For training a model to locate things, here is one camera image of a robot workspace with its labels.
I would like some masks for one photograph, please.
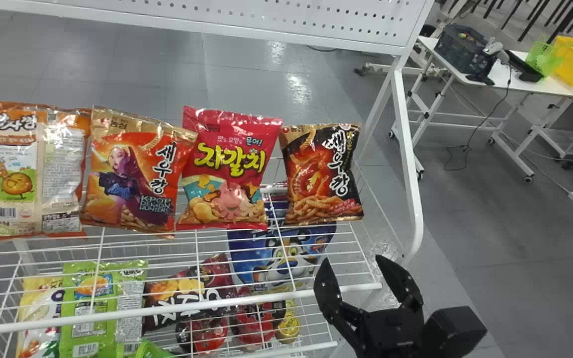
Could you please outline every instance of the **cartoon potato character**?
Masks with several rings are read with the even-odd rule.
[[[24,193],[32,191],[32,180],[26,174],[12,173],[3,178],[1,189],[10,195],[19,195],[23,199]]]
[[[302,247],[300,238],[283,238],[285,250],[282,249],[280,239],[267,239],[266,247],[273,247],[271,259],[263,267],[253,268],[253,281],[257,283],[270,281],[269,284],[276,287],[287,283],[290,279],[289,268],[293,278],[304,276],[307,267],[316,263],[316,256],[309,256],[309,253]]]

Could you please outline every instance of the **barcode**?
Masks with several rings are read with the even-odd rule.
[[[134,353],[138,350],[138,344],[128,344],[123,347],[123,354]]]
[[[75,345],[72,349],[72,356],[74,358],[83,356],[93,356],[98,353],[98,342],[86,345]]]
[[[0,207],[0,217],[16,217],[16,209]]]

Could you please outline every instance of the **shrimp cracker bag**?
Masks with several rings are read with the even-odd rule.
[[[185,106],[183,127],[198,132],[198,145],[183,172],[189,203],[177,230],[266,230],[259,187],[281,126],[279,118]]]
[[[147,261],[79,261],[63,266],[62,317],[136,310],[143,306]],[[141,317],[62,326],[61,357],[124,358],[141,343]]]
[[[0,239],[80,236],[89,109],[0,102]]]
[[[27,277],[19,303],[18,322],[50,320],[61,316],[62,277]],[[24,329],[16,336],[16,358],[59,358],[59,327]]]
[[[289,201],[285,224],[364,216],[351,172],[359,130],[359,124],[305,124],[282,129],[280,148]]]
[[[195,141],[195,132],[95,106],[82,222],[173,231],[178,180]]]

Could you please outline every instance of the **white pegboard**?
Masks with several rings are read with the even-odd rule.
[[[402,54],[432,0],[0,0],[0,9]]]

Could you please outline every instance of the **orange snack bag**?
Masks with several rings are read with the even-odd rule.
[[[89,109],[0,101],[0,240],[82,236]]]
[[[173,231],[178,180],[197,134],[95,106],[84,224]]]

